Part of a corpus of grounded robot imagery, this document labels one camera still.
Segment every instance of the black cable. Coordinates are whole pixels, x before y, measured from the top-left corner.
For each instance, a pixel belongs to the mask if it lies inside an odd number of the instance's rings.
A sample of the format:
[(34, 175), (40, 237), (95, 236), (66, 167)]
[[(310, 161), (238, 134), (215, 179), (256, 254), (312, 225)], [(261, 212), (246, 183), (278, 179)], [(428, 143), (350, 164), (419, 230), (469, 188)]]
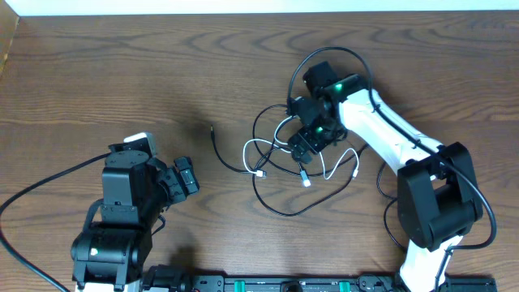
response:
[(160, 226), (158, 226), (155, 229), (155, 231), (153, 231), (152, 236), (155, 235), (157, 232), (161, 231), (165, 227), (165, 218), (164, 218), (164, 216), (159, 215), (158, 219), (162, 222), (162, 224)]
[(322, 51), (325, 51), (325, 50), (341, 50), (341, 51), (345, 51), (345, 52), (350, 53), (353, 56), (355, 56), (356, 59), (360, 61), (360, 63), (364, 66), (364, 69), (366, 70), (367, 91), (368, 91), (368, 96), (370, 99), (370, 103), (373, 106), (374, 112), (376, 112), (385, 122), (387, 122), (397, 132), (399, 132), (401, 135), (403, 135), (407, 140), (411, 141), (415, 145), (415, 147), (422, 149), (423, 151), (425, 151), (426, 153), (431, 155), (431, 157), (436, 159), (438, 162), (444, 164), (447, 168), (449, 168), (458, 177), (463, 179), (469, 185), (469, 187), (478, 195), (479, 199), (482, 201), (483, 207), (487, 211), (488, 219), (489, 219), (490, 225), (491, 225), (491, 232), (490, 232), (490, 235), (488, 236), (488, 239), (483, 243), (470, 244), (470, 245), (465, 245), (465, 246), (451, 246), (445, 250), (444, 260), (442, 261), (441, 267), (438, 270), (438, 274), (436, 275), (436, 279), (435, 279), (435, 292), (437, 292), (438, 288), (439, 288), (438, 282), (440, 280), (440, 274), (444, 270), (445, 265), (447, 264), (447, 258), (453, 253), (454, 250), (456, 250), (456, 249), (475, 250), (475, 249), (488, 247), (489, 245), (492, 244), (492, 242), (494, 242), (495, 237), (497, 235), (497, 223), (495, 221), (494, 212), (492, 211), (492, 208), (491, 208), (490, 204), (488, 203), (487, 198), (485, 198), (483, 193), (478, 189), (478, 187), (476, 187), (476, 185), (472, 181), (470, 181), (470, 179), (463, 173), (462, 170), (460, 170), (457, 166), (453, 165), (450, 161), (447, 161), (447, 159), (438, 155), (438, 153), (436, 153), (435, 151), (433, 151), (433, 150), (429, 149), (427, 146), (423, 145), (422, 142), (420, 141), (420, 139), (415, 139), (412, 135), (407, 133), (404, 129), (402, 129), (400, 126), (398, 126), (394, 121), (392, 121), (390, 118), (388, 118), (388, 116), (386, 116), (384, 114), (384, 112), (380, 109), (380, 105), (375, 102), (375, 99), (373, 97), (373, 72), (371, 71), (371, 68), (369, 67), (367, 62), (359, 54), (355, 53), (353, 50), (343, 48), (343, 47), (324, 47), (324, 48), (317, 49), (316, 51), (310, 53), (301, 62), (301, 64), (299, 65), (299, 67), (296, 69), (296, 71), (294, 72), (294, 74), (292, 76), (292, 80), (290, 81), (290, 84), (289, 84), (289, 91), (288, 91), (288, 96), (287, 96), (287, 106), (290, 104), (290, 94), (292, 92), (292, 87), (293, 87), (293, 83), (295, 81), (295, 77), (296, 77), (297, 73), (301, 70), (301, 67), (311, 57), (313, 57), (314, 55), (316, 55)]
[[(357, 151), (357, 155), (361, 156), (362, 152), (367, 148), (367, 144), (365, 144), (364, 146), (362, 146), (358, 151)], [(260, 165), (261, 161), (263, 159), (266, 159), (264, 157), (267, 157), (268, 154), (264, 154), (259, 160), (258, 162), (256, 163), (256, 167), (255, 169), (257, 169), (257, 167)], [(344, 184), (344, 186), (340, 187), (339, 189), (337, 189), (336, 191), (334, 191), (333, 193), (331, 193), (330, 195), (327, 195), (325, 196), (324, 198), (320, 199), (320, 200), (317, 200), (316, 202), (308, 205), (307, 207), (303, 208), (302, 210), (296, 212), (296, 213), (283, 213), (283, 212), (280, 212), (280, 211), (277, 211), (276, 209), (270, 207), (267, 203), (265, 203), (265, 201), (263, 201), (263, 199), (261, 198), (261, 195), (258, 193), (258, 190), (256, 188), (256, 184), (255, 184), (255, 175), (252, 175), (252, 187), (254, 189), (254, 193), (256, 194), (256, 197), (258, 198), (259, 202), (270, 212), (276, 214), (276, 215), (279, 215), (279, 216), (283, 216), (283, 217), (295, 217), (295, 216), (298, 216), (298, 215), (301, 215), (303, 214), (304, 212), (310, 210), (311, 208), (314, 208), (315, 206), (317, 206), (318, 204), (321, 204), (323, 203), (325, 200), (329, 200), (331, 199), (334, 195), (340, 193), (341, 191), (343, 191), (349, 184), (350, 182), (352, 181), (353, 179), (353, 171), (350, 175), (350, 177), (348, 178), (348, 181)]]
[(90, 228), (90, 224), (92, 224), (92, 221), (94, 220), (94, 217), (96, 216), (97, 209), (101, 205), (103, 205), (103, 199), (98, 199), (90, 205), (90, 208), (88, 208), (87, 217), (83, 223), (83, 232), (88, 231), (88, 229)]
[(396, 200), (397, 198), (396, 197), (393, 197), (393, 196), (390, 196), (390, 195), (387, 195), (386, 193), (384, 193), (384, 191), (382, 191), (382, 189), (380, 188), (380, 180), (382, 179), (382, 173), (384, 172), (384, 168), (386, 167), (386, 162), (382, 163), (382, 165), (380, 166), (380, 170), (379, 170), (379, 174), (376, 176), (376, 188), (377, 190), (379, 190), (379, 193), (386, 199), (390, 199), (390, 200)]
[[(78, 170), (78, 169), (80, 169), (80, 168), (82, 168), (82, 167), (84, 167), (86, 165), (89, 165), (89, 164), (91, 164), (91, 163), (93, 163), (95, 161), (98, 161), (100, 159), (106, 158), (109, 154), (110, 153), (106, 153), (106, 154), (100, 155), (98, 157), (94, 157), (94, 158), (89, 159), (89, 160), (87, 160), (87, 161), (85, 161), (83, 163), (80, 163), (80, 164), (78, 164), (78, 165), (76, 165), (74, 167), (71, 167), (68, 170), (64, 170), (64, 171), (62, 171), (62, 172), (60, 172), (58, 174), (52, 175), (52, 176), (50, 176), (48, 178), (44, 178), (41, 181), (32, 184), (30, 187), (26, 187), (25, 189), (23, 189), (22, 191), (20, 191), (16, 195), (13, 195), (4, 204), (2, 204), (2, 206), (0, 206), (0, 216), (3, 214), (3, 212), (6, 210), (6, 208), (9, 207), (10, 204), (12, 204), (14, 201), (16, 201), (22, 195), (25, 195), (28, 192), (34, 190), (35, 188), (37, 188), (37, 187), (39, 187), (41, 185), (44, 185), (44, 184), (46, 184), (48, 182), (51, 182), (51, 181), (55, 180), (56, 178), (61, 178), (63, 175), (69, 174), (69, 173), (71, 173), (73, 171), (76, 171), (76, 170)], [(40, 270), (37, 266), (35, 266), (33, 263), (31, 263), (30, 261), (25, 259), (22, 255), (20, 255), (16, 251), (16, 249), (14, 249), (13, 246), (10, 245), (9, 242), (7, 241), (6, 237), (4, 236), (4, 234), (2, 232), (2, 226), (1, 225), (0, 225), (0, 242), (2, 242), (2, 245), (6, 248), (7, 252), (9, 252), (9, 254), (11, 254), (13, 257), (15, 257), (15, 259), (17, 259), (26, 268), (28, 268), (31, 271), (33, 271), (34, 273), (36, 273), (36, 275), (42, 277), (48, 283), (54, 285), (56, 288), (58, 288), (58, 290), (68, 291), (68, 289), (63, 284), (61, 284), (56, 279), (52, 278), (47, 273), (45, 273), (42, 270)]]
[(216, 137), (215, 137), (215, 134), (214, 134), (214, 127), (211, 125), (211, 141), (212, 141), (212, 147), (214, 148), (214, 152), (217, 154), (217, 157), (218, 159), (220, 160), (221, 164), (223, 164), (225, 167), (227, 167), (228, 169), (232, 170), (232, 171), (235, 171), (237, 173), (240, 173), (240, 174), (249, 174), (250, 172), (246, 171), (246, 170), (240, 170), (240, 169), (237, 169), (236, 167), (234, 166), (231, 166), (229, 165), (227, 162), (225, 162), (223, 160), (223, 158), (221, 158), (220, 156), (220, 153), (218, 152), (218, 149), (217, 149), (217, 142), (215, 141), (216, 140)]
[[(267, 110), (278, 108), (278, 107), (286, 108), (286, 105), (270, 105), (270, 106), (267, 106), (266, 108), (264, 108), (262, 111), (259, 112), (259, 114), (254, 119), (254, 122), (252, 123), (252, 139), (256, 139), (256, 136), (255, 136), (256, 123), (258, 122), (258, 119), (261, 117), (261, 115), (264, 112), (266, 112)], [(272, 140), (272, 145), (270, 145), (269, 152), (274, 149), (274, 143), (275, 142), (276, 142), (275, 139)], [(256, 150), (258, 150), (258, 153), (261, 156), (263, 156), (263, 153), (261, 152), (260, 147), (258, 146), (258, 143), (256, 141), (254, 141), (254, 146), (256, 147)], [(274, 165), (274, 167), (276, 167), (277, 169), (279, 169), (279, 170), (286, 170), (286, 169), (280, 167), (279, 165), (276, 165), (275, 163), (271, 162), (270, 161), (270, 154), (271, 153), (268, 154), (265, 162), (262, 165), (260, 165), (259, 168), (261, 169), (262, 167), (264, 167), (267, 164), (267, 162), (270, 162), (270, 164)]]
[(407, 248), (405, 248), (403, 245), (401, 245), (397, 239), (392, 236), (391, 234), (391, 231), (389, 231), (389, 227), (388, 227), (388, 221), (386, 220), (387, 216), (388, 216), (388, 210), (389, 210), (389, 207), (391, 207), (392, 204), (395, 204), (395, 202), (397, 201), (398, 199), (397, 198), (394, 198), (393, 200), (391, 200), (391, 202), (389, 202), (388, 206), (386, 206), (386, 209), (384, 210), (384, 227), (386, 228), (386, 231), (388, 232), (389, 234), (389, 237), (391, 238), (391, 240), (397, 245), (397, 247), (399, 247), (403, 252), (407, 252)]
[(382, 179), (382, 173), (384, 172), (384, 168), (386, 166), (386, 162), (382, 163), (382, 165), (380, 166), (380, 170), (379, 170), (379, 174), (377, 175), (376, 177), (376, 188), (379, 190), (379, 193), (386, 199), (390, 199), (391, 202), (389, 202), (389, 204), (386, 206), (386, 209), (384, 210), (384, 215), (382, 216), (382, 218), (384, 219), (384, 227), (386, 228), (386, 231), (388, 232), (389, 234), (389, 237), (391, 238), (391, 240), (397, 245), (397, 247), (399, 247), (403, 252), (407, 252), (407, 248), (405, 248), (404, 246), (402, 246), (398, 241), (397, 239), (392, 235), (391, 231), (389, 230), (389, 227), (388, 227), (388, 221), (387, 221), (387, 217), (388, 217), (388, 210), (389, 210), (389, 207), (391, 207), (391, 205), (395, 204), (395, 202), (397, 202), (398, 198), (395, 198), (395, 197), (391, 197), (390, 195), (386, 195), (386, 193), (384, 193), (382, 191), (382, 189), (380, 188), (380, 180)]
[[(265, 113), (267, 110), (270, 110), (270, 109), (275, 108), (275, 107), (286, 107), (286, 105), (270, 105), (269, 107), (267, 107), (267, 108), (263, 109), (261, 112), (259, 112), (259, 114), (256, 116), (254, 122), (252, 123), (252, 138), (253, 138), (253, 139), (256, 138), (256, 135), (255, 135), (255, 129), (256, 129), (256, 123), (258, 122), (258, 119), (260, 119), (261, 115), (262, 115), (263, 113)], [(256, 142), (254, 142), (254, 145), (255, 145), (256, 150), (258, 151), (258, 153), (259, 153), (261, 156), (263, 156), (264, 153), (261, 152), (260, 147), (258, 146), (258, 144), (257, 144)], [(347, 159), (345, 159), (344, 161), (342, 161), (341, 163), (339, 163), (339, 165), (337, 166), (337, 168), (343, 166), (344, 164), (346, 164), (348, 161), (350, 161), (350, 160), (353, 159), (353, 158), (354, 158), (354, 156), (348, 157)], [(266, 161), (265, 161), (262, 165), (260, 165), (259, 168), (261, 169), (265, 164), (267, 164), (267, 162), (270, 163), (270, 164), (271, 164), (272, 166), (274, 166), (275, 168), (277, 168), (278, 170), (283, 171), (283, 172), (286, 173), (286, 174), (290, 174), (290, 175), (297, 176), (297, 177), (300, 177), (300, 176), (301, 176), (300, 173), (294, 172), (294, 171), (292, 171), (292, 170), (288, 170), (288, 169), (286, 169), (286, 168), (284, 168), (284, 167), (281, 167), (281, 166), (277, 165), (276, 163), (270, 161), (270, 156), (267, 157)], [(319, 173), (317, 173), (317, 174), (308, 174), (308, 177), (318, 177), (318, 176), (321, 176), (321, 175), (323, 175), (323, 172), (319, 172)]]

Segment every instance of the wooden table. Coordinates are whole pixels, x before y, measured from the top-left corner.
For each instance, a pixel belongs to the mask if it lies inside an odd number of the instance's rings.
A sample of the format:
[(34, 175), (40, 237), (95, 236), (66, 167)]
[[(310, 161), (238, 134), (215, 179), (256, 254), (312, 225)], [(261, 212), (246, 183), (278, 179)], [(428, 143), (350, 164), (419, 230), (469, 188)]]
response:
[[(290, 76), (312, 50), (355, 49), (371, 64), (375, 87), (406, 120), (429, 136), (461, 141), (478, 183), (497, 215), (495, 243), (458, 251), (448, 272), (491, 274), (513, 291), (519, 269), (519, 12), (351, 13), (295, 15), (165, 15), (23, 18), (0, 81), (0, 200), (44, 177), (106, 152), (140, 131), (157, 138), (160, 158), (190, 156), (202, 191), (167, 213), (154, 237), (152, 264), (223, 270), (228, 274), (349, 275), (394, 272), (404, 255), (387, 236), (387, 200), (375, 177), (380, 158), (366, 150), (360, 173), (332, 200), (300, 217), (264, 209), (241, 166), (254, 117), (283, 103)], [(362, 73), (353, 58), (326, 53), (342, 74)], [(294, 96), (307, 94), (298, 78)], [(284, 118), (268, 111), (259, 135), (272, 138)], [(286, 139), (298, 128), (290, 124)], [(362, 141), (350, 136), (356, 147)], [(341, 147), (326, 149), (331, 165)], [(296, 168), (288, 156), (274, 159)], [(320, 169), (314, 162), (310, 171)], [(102, 197), (98, 162), (26, 195), (2, 217), (11, 243), (70, 289), (70, 246), (88, 206)], [(267, 167), (265, 199), (295, 211), (338, 188), (351, 164), (330, 182)], [(382, 188), (394, 194), (384, 173)], [(396, 209), (389, 226), (406, 243)], [(487, 217), (464, 243), (481, 242)], [(0, 249), (0, 290), (52, 290)]]

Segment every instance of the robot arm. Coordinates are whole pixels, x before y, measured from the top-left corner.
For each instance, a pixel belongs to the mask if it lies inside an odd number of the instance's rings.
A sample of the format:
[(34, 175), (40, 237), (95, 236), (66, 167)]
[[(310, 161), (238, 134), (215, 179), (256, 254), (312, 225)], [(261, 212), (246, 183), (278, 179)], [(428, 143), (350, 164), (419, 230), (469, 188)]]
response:
[[(375, 102), (380, 105), (386, 116), (390, 117), (402, 129), (420, 139), (428, 148), (438, 149), (442, 144), (427, 137), (412, 127), (402, 117), (391, 110), (380, 98), (377, 91), (373, 91)], [(429, 157), (420, 148), (388, 125), (373, 109), (368, 98), (367, 90), (360, 90), (348, 96), (348, 99), (339, 105), (341, 123), (349, 130), (363, 138), (384, 161), (397, 171), (408, 161), (421, 161)], [(405, 263), (401, 266), (400, 277), (412, 292), (428, 292), (435, 287), (435, 277), (440, 269), (445, 249), (457, 245), (463, 237), (456, 235), (441, 243), (440, 248), (429, 251), (409, 241)], [(440, 284), (445, 281), (444, 270), (440, 274)]]
[[(72, 244), (76, 290), (139, 290), (144, 261), (152, 250), (152, 227), (161, 212), (199, 190), (191, 159), (175, 167), (156, 158), (153, 136), (140, 133), (110, 145), (103, 169), (103, 200), (88, 210)], [(100, 222), (92, 222), (101, 207)], [(184, 286), (178, 292), (189, 292)]]
[[(411, 292), (435, 289), (435, 279), (439, 278), (439, 284), (445, 279), (445, 250), (457, 245), (482, 217), (482, 204), (464, 181), (417, 148), (374, 106), (414, 140), (463, 169), (475, 182), (467, 149), (459, 143), (445, 147), (424, 135), (392, 111), (375, 90), (372, 101), (359, 75), (340, 79), (327, 62), (322, 62), (311, 67), (303, 80), (311, 98), (299, 97), (289, 103), (290, 113), (298, 115), (303, 123), (289, 139), (293, 159), (310, 162), (309, 152), (319, 153), (348, 131), (363, 138), (397, 175), (398, 216), (410, 237), (400, 277)], [(445, 180), (445, 186), (434, 189), (431, 181), (436, 179)]]

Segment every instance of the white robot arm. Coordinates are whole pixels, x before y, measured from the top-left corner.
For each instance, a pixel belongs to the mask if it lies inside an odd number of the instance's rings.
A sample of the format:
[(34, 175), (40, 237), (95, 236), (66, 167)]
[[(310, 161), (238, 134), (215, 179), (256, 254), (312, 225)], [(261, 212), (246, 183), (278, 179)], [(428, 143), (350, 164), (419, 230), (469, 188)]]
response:
[[(386, 116), (391, 118), (400, 128), (407, 131), (415, 139), (420, 139), (428, 148), (438, 149), (440, 142), (427, 137), (416, 130), (402, 117), (392, 111), (373, 90), (373, 97)], [(415, 145), (385, 122), (373, 109), (366, 89), (348, 96), (339, 106), (341, 123), (349, 130), (363, 138), (391, 167), (393, 172), (405, 166), (407, 161), (421, 161), (429, 154), (416, 148)], [(445, 249), (457, 245), (462, 236), (455, 236), (440, 245), (435, 251), (418, 247), (409, 241), (405, 263), (401, 266), (400, 275), (412, 292), (428, 292), (435, 288), (435, 276), (440, 269)], [(444, 271), (441, 273), (440, 285), (445, 281)]]

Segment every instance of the connector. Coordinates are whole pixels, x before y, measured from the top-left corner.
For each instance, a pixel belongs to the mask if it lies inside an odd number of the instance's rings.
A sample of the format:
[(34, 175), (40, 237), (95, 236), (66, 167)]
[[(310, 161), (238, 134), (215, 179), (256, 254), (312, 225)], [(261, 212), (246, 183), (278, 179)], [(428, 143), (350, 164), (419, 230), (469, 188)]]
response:
[(256, 172), (254, 172), (254, 174), (258, 178), (266, 178), (267, 177), (267, 172), (266, 171), (262, 171), (262, 170), (257, 170)]
[(310, 179), (308, 178), (307, 171), (301, 170), (301, 172), (299, 172), (299, 174), (301, 174), (302, 185), (304, 187), (309, 187), (311, 185), (311, 182), (310, 182)]

